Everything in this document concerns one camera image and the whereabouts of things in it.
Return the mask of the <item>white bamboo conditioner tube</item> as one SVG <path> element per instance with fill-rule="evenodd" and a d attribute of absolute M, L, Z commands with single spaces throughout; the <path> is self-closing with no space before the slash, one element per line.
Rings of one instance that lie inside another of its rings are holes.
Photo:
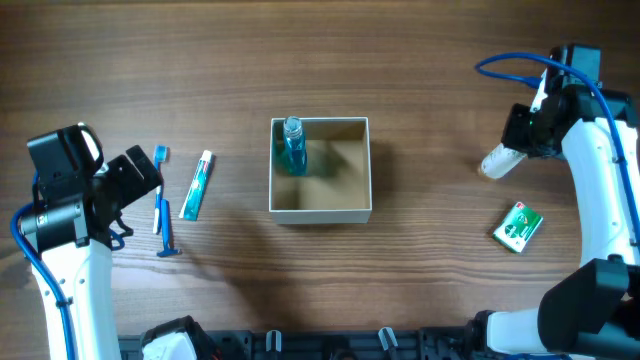
<path fill-rule="evenodd" d="M 527 155 L 523 152 L 498 144 L 480 163 L 479 173 L 489 179 L 504 177 L 515 168 Z"/>

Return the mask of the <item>green soap box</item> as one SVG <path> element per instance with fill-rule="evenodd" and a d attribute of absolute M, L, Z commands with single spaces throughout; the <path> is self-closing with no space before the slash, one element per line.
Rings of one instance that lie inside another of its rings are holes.
<path fill-rule="evenodd" d="M 516 202 L 492 233 L 492 238 L 513 253 L 521 253 L 533 237 L 544 217 Z"/>

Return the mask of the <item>blue mouthwash bottle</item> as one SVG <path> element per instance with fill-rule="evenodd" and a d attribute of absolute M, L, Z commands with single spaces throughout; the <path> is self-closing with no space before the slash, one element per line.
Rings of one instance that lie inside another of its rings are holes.
<path fill-rule="evenodd" d="M 294 176 L 307 173 L 306 133 L 300 118 L 290 116 L 283 123 L 283 139 L 288 171 Z"/>

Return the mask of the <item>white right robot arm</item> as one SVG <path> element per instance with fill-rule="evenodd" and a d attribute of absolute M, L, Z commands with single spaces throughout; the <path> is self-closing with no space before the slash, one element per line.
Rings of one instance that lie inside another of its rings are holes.
<path fill-rule="evenodd" d="M 602 87 L 601 52 L 556 47 L 513 106 L 499 145 L 479 172 L 499 179 L 522 160 L 569 165 L 581 226 L 579 268 L 538 306 L 482 311 L 456 349 L 464 358 L 635 359 L 639 355 L 639 117 L 631 97 Z"/>

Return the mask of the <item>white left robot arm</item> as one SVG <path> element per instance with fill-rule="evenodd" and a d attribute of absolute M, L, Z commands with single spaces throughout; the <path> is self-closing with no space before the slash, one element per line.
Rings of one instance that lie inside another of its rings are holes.
<path fill-rule="evenodd" d="M 123 210 L 161 183 L 139 146 L 105 161 L 93 129 L 78 123 L 32 138 L 32 200 L 10 230 L 30 262 L 53 359 L 118 359 L 113 254 L 133 231 Z"/>

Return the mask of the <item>blue disposable razor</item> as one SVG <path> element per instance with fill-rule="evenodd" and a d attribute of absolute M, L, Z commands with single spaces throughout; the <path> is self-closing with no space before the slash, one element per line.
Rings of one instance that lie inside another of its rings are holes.
<path fill-rule="evenodd" d="M 158 257 L 169 257 L 180 255 L 182 251 L 174 247 L 172 239 L 172 227 L 170 217 L 169 202 L 166 199 L 160 200 L 159 208 L 159 225 L 160 234 L 162 235 L 163 249 L 157 253 Z"/>

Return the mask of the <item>blue toothbrush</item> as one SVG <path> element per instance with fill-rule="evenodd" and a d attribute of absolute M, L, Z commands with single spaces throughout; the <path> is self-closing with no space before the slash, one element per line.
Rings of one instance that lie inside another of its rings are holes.
<path fill-rule="evenodd" d="M 161 164 L 167 160 L 168 153 L 169 153 L 169 149 L 167 146 L 165 145 L 155 146 L 154 166 L 158 174 L 161 174 Z M 160 183 L 160 185 L 156 187 L 156 195 L 155 195 L 154 219 L 153 219 L 153 229 L 152 229 L 154 234 L 159 234 L 161 231 L 162 193 L 163 193 L 163 183 Z"/>

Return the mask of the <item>teal toothpaste tube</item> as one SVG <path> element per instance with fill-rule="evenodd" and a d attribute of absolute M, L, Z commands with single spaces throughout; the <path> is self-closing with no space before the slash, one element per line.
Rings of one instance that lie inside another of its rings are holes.
<path fill-rule="evenodd" d="M 179 213 L 181 219 L 196 221 L 206 192 L 211 173 L 214 155 L 209 150 L 204 150 L 196 167 L 185 202 Z"/>

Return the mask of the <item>white cardboard box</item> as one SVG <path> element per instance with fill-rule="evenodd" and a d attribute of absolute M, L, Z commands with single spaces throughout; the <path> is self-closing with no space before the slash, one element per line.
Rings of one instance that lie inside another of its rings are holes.
<path fill-rule="evenodd" d="M 282 118 L 270 123 L 269 203 L 275 223 L 366 223 L 373 209 L 369 119 L 302 118 L 307 172 L 286 166 Z"/>

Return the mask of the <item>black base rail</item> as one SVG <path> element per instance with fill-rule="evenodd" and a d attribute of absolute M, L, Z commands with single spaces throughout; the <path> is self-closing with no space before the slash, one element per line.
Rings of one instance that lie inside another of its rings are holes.
<path fill-rule="evenodd" d="M 123 359 L 485 359 L 466 327 L 404 331 L 205 331 L 186 316 L 118 338 Z"/>

